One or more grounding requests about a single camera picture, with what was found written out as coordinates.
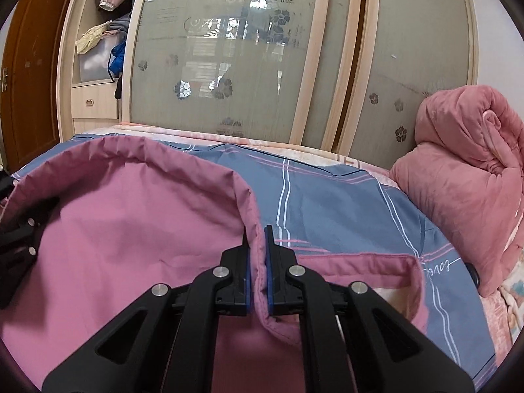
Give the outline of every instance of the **pink bedsheet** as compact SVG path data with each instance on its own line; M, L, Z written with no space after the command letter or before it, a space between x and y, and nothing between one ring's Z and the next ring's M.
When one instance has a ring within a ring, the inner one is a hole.
M283 157L293 158L295 160L312 165L332 165L343 162L345 164L367 170L382 184L398 187L397 184L389 178L388 170L367 164L354 158L345 157L318 149L290 145L287 143L266 142L232 136L206 134L202 132L184 130L172 130L154 127L152 125L138 125L128 123L115 125L109 128L98 128L92 130L92 133L98 135L114 133L127 134L133 136L149 137L155 140L167 140L204 146L217 143L241 144L243 146L253 147L265 152L275 153L277 155L282 155ZM524 254L521 253L521 257L522 261L524 261ZM523 319L522 314L524 314L524 293L521 290L518 290L517 286L521 285L519 281L524 281L524 264L522 264L517 270L514 270L514 274L514 276L518 277L518 281L512 284L516 286L511 291L512 295L517 296L517 301L515 304L519 303L520 307L516 305L512 306L510 303L508 303L500 291L496 291L486 298L480 298L488 322L489 333L492 337L495 347L497 365L499 365L508 354L512 347L512 340L514 341L516 339L516 336L519 334L522 327L522 324L519 323L519 321ZM522 293L522 297L517 295L517 291ZM380 294L391 304L394 304L393 301L383 293L383 291L380 291Z

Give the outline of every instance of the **plastic storage box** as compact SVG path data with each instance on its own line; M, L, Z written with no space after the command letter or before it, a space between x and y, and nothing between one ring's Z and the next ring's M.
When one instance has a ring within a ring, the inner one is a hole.
M107 72L108 62L112 62L114 56L111 50L122 41L121 34L103 37L95 47L85 54L79 54L80 60L80 82L109 79Z

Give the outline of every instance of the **metal screw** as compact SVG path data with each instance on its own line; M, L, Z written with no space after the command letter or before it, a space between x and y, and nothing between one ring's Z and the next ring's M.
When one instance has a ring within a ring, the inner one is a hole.
M364 294L367 292L367 285L363 282L357 281L351 284L351 289L357 294Z
M289 273L293 276L302 276L306 272L306 268L300 265L294 265L289 268Z
M217 266L213 269L213 274L217 278L225 278L227 275L229 275L229 269L224 266Z
M166 295L169 291L168 286L165 283L157 283L153 288L151 288L151 292L153 295L156 295L157 297L162 297L163 295Z

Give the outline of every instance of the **drawer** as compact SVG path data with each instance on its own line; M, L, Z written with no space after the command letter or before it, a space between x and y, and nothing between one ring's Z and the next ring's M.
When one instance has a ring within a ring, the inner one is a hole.
M72 118L118 119L116 83L95 84L71 89Z
M74 133L76 135L94 130L95 128L113 127L118 123L119 121L117 119L73 119Z

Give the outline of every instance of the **folded pink blanket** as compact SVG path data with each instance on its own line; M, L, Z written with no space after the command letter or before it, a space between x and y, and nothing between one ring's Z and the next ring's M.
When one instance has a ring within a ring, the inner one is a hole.
M475 266L488 296L524 244L524 123L497 90L464 86L422 102L415 141L390 176Z

